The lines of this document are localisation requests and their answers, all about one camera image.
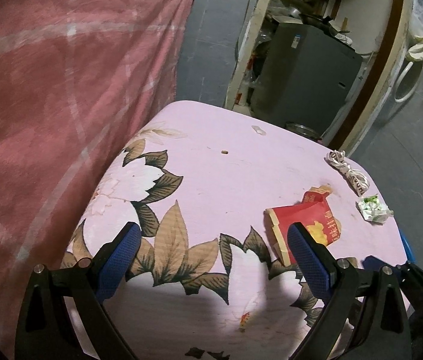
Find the blue trash bucket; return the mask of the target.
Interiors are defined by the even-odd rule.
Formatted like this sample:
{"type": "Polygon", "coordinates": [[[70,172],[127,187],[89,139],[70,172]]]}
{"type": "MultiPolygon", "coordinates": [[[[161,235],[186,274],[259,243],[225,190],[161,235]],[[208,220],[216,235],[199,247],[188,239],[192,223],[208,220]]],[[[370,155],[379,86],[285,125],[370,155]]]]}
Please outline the blue trash bucket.
{"type": "MultiPolygon", "coordinates": [[[[416,256],[413,252],[413,249],[411,248],[410,243],[408,242],[407,237],[405,234],[399,230],[399,236],[402,241],[403,249],[407,257],[408,263],[416,263],[416,256]]],[[[373,271],[379,271],[385,265],[387,265],[387,262],[383,262],[381,259],[376,258],[375,256],[369,255],[362,261],[363,268],[366,270],[373,270],[373,271]]]]}

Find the pink plaid cloth cover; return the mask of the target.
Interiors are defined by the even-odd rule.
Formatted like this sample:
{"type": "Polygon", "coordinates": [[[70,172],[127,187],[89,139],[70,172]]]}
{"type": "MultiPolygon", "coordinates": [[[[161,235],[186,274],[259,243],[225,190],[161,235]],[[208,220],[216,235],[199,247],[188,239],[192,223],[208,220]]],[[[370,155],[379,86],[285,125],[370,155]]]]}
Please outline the pink plaid cloth cover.
{"type": "Polygon", "coordinates": [[[174,97],[193,0],[0,0],[0,350],[128,139],[174,97]]]}

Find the crumpled white green wrapper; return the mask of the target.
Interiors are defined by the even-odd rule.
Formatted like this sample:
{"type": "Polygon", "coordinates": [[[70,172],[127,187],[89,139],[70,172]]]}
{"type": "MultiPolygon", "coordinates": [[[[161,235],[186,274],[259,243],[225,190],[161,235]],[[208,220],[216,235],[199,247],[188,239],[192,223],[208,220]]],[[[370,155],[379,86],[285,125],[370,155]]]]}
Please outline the crumpled white green wrapper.
{"type": "Polygon", "coordinates": [[[356,207],[362,218],[372,224],[384,224],[387,219],[394,216],[394,212],[377,194],[361,197],[356,203],[356,207]]]}

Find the red noodle wrapper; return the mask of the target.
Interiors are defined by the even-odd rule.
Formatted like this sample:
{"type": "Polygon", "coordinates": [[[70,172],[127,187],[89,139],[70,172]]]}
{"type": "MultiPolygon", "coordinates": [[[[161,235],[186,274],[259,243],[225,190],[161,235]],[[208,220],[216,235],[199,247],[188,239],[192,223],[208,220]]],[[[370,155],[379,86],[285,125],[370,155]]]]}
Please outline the red noodle wrapper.
{"type": "Polygon", "coordinates": [[[295,205],[268,208],[264,211],[267,236],[279,261],[284,267],[296,263],[287,244],[290,225],[301,223],[314,241],[324,246],[336,242],[341,236],[341,224],[332,213],[327,197],[333,190],[329,185],[312,187],[295,205]]]}

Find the pink floral table cover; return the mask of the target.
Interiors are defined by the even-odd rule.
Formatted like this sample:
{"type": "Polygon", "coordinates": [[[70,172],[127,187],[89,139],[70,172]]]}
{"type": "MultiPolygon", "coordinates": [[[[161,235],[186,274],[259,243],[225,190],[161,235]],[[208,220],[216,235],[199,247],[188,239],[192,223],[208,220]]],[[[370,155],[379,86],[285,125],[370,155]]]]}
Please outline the pink floral table cover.
{"type": "Polygon", "coordinates": [[[94,256],[134,222],[142,246],[104,306],[140,359],[288,359],[322,303],[281,265],[267,209],[328,189],[335,257],[405,259],[396,222],[363,220],[327,152],[233,111],[175,102],[117,155],[62,264],[94,256]]]}

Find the steel pot on floor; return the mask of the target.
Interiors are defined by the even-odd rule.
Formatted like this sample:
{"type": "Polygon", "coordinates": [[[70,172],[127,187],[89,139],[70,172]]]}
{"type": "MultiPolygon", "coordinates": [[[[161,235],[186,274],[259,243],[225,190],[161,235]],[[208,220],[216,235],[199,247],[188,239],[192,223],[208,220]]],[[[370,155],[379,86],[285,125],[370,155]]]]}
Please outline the steel pot on floor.
{"type": "Polygon", "coordinates": [[[302,124],[286,123],[285,129],[289,132],[305,137],[314,142],[320,142],[321,136],[315,130],[302,124]]]}

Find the wooden door frame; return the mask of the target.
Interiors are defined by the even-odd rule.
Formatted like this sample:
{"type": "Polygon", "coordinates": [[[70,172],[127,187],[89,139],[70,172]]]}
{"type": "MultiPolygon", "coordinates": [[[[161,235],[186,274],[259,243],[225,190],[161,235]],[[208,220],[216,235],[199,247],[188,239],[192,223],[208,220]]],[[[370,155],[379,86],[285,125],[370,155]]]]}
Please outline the wooden door frame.
{"type": "Polygon", "coordinates": [[[404,58],[411,7],[412,0],[255,0],[225,107],[354,152],[404,58]]]}

